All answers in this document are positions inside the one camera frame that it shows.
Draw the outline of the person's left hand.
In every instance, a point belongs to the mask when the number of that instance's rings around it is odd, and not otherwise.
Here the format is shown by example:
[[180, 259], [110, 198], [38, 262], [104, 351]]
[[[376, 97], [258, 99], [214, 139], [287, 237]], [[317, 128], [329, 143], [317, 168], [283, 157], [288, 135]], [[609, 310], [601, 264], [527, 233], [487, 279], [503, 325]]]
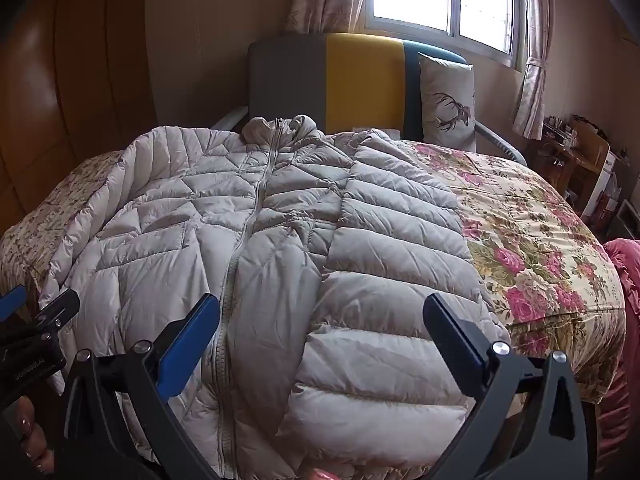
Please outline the person's left hand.
[[28, 396], [20, 396], [1, 412], [1, 477], [23, 479], [54, 475], [54, 449], [36, 419]]

